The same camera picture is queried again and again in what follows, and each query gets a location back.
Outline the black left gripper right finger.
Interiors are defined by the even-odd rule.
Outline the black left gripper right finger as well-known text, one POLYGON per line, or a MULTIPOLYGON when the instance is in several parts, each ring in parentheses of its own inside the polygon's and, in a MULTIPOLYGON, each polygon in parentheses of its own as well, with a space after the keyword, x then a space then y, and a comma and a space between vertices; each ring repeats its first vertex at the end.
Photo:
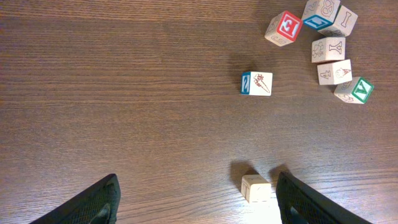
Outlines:
POLYGON ((349 224, 368 221, 338 205, 289 172, 279 174, 277 202, 283 224, 349 224))

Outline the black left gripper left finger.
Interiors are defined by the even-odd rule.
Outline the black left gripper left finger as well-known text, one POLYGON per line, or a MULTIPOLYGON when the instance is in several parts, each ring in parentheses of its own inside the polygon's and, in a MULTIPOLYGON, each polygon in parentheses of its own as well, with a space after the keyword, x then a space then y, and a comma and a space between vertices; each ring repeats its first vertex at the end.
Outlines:
POLYGON ((33 223, 115 224, 120 199, 118 177, 109 174, 33 223))

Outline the yellow number eleven block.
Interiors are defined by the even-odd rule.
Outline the yellow number eleven block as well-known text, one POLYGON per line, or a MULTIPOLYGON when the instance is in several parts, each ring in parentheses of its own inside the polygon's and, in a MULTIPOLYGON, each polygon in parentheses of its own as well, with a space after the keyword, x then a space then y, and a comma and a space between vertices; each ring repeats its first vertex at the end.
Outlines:
POLYGON ((271 199, 271 183, 259 174, 244 175, 241 179, 241 193, 249 204, 265 203, 271 199))

